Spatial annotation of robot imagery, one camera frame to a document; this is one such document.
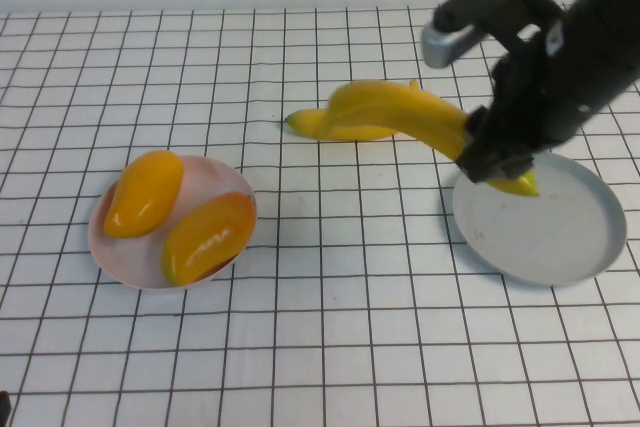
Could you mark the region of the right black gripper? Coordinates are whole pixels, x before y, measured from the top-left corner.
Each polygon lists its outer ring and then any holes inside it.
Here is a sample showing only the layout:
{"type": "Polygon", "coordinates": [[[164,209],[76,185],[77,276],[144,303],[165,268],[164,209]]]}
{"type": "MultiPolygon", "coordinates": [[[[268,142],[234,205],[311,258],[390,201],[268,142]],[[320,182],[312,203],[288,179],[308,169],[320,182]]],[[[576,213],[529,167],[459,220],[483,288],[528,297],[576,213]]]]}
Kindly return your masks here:
{"type": "Polygon", "coordinates": [[[457,166],[471,182],[488,182],[502,174],[517,179],[532,169],[533,153],[560,143],[546,125],[552,106],[543,88],[547,73],[540,36],[521,43],[494,65],[490,110],[476,109],[469,115],[466,144],[457,157],[457,166]]]}

